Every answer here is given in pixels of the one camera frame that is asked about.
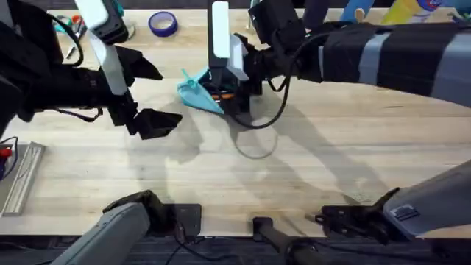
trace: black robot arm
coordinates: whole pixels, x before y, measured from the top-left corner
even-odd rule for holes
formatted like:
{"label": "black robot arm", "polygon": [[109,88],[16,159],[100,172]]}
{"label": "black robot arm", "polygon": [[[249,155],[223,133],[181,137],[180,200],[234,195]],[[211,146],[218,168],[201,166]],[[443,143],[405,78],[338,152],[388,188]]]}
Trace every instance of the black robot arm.
{"label": "black robot arm", "polygon": [[240,36],[251,82],[293,75],[365,83],[471,107],[471,26],[329,22],[306,33],[290,1],[262,1],[249,14],[270,45],[257,51]]}
{"label": "black robot arm", "polygon": [[[109,19],[98,27],[118,25],[111,32],[100,28],[101,35],[98,37],[89,28],[91,38],[95,38],[94,44],[98,43],[101,45],[100,51],[104,50],[101,56],[107,58],[108,68],[104,69],[102,64],[99,70],[77,68],[83,61],[80,47],[79,61],[72,65],[63,63],[52,26],[54,17],[50,14],[18,0],[3,1],[1,5],[0,135],[15,115],[29,122],[37,112],[57,110],[86,121],[96,118],[84,117],[63,108],[96,108],[99,115],[102,108],[107,108],[114,125],[124,125],[130,135],[139,133],[142,139],[167,136],[180,122],[182,116],[179,114],[153,109],[138,111],[138,103],[132,98],[128,87],[136,77],[154,80],[163,77],[141,52],[113,46],[127,38],[127,28],[117,14],[113,0],[95,1],[80,10],[88,12],[94,5],[102,5]],[[71,29],[64,28],[73,38]],[[111,42],[109,36],[117,35],[120,38],[113,38]],[[118,70],[118,75],[116,72],[110,74],[110,62],[112,68],[121,66],[122,73]]]}

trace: teal cloth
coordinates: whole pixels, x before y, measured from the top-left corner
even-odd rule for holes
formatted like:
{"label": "teal cloth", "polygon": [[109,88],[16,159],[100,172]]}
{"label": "teal cloth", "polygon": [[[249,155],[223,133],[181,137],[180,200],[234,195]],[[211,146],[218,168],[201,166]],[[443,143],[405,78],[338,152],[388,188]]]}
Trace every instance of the teal cloth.
{"label": "teal cloth", "polygon": [[190,77],[185,69],[183,69],[182,72],[186,81],[177,86],[177,92],[180,95],[183,104],[189,107],[224,114],[224,111],[221,109],[219,104],[215,102],[206,89],[198,83],[199,79],[208,72],[208,67],[202,69],[194,77]]}

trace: tape roll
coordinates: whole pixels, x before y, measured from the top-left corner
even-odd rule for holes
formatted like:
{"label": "tape roll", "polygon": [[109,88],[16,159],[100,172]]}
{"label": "tape roll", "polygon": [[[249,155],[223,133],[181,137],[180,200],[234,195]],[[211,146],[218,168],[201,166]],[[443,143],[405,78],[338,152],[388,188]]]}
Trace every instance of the tape roll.
{"label": "tape roll", "polygon": [[[158,25],[164,21],[169,21],[170,25],[162,29]],[[178,30],[177,18],[175,18],[174,14],[167,11],[157,12],[149,18],[149,28],[158,37],[171,36]]]}

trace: spray bottle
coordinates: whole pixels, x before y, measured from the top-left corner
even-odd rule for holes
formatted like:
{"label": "spray bottle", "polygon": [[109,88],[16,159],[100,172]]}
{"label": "spray bottle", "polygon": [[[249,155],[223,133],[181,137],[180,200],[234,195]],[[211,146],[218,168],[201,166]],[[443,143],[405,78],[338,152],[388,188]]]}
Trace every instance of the spray bottle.
{"label": "spray bottle", "polygon": [[442,0],[396,0],[384,16],[383,25],[422,23],[442,4]]}

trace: wooden table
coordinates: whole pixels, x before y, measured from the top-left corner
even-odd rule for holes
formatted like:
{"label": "wooden table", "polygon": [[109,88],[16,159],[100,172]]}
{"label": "wooden table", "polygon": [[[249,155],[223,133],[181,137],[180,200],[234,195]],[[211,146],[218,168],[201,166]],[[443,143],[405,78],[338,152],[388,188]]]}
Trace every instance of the wooden table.
{"label": "wooden table", "polygon": [[[107,115],[93,124],[51,111],[30,124],[12,121],[4,137],[48,149],[24,213],[0,218],[0,234],[82,234],[113,200],[151,189],[164,202],[200,203],[202,235],[248,236],[252,217],[270,216],[286,233],[322,236],[305,214],[322,205],[372,204],[391,188],[471,158],[470,109],[369,85],[293,80],[283,117],[265,130],[185,107],[176,87],[181,68],[194,74],[207,65],[206,12],[173,10],[180,30],[170,38],[147,29],[153,12],[126,11],[137,32],[124,46],[141,50],[165,79],[140,79],[131,90],[141,107],[183,114],[181,124],[169,137],[142,141]],[[331,10],[328,19],[340,13]],[[232,32],[257,43],[246,22],[246,10],[231,11]],[[65,51],[69,40],[60,41]],[[82,45],[84,66],[95,68],[90,44]],[[265,92],[253,99],[257,123],[281,103]],[[471,229],[428,236],[468,237]]]}

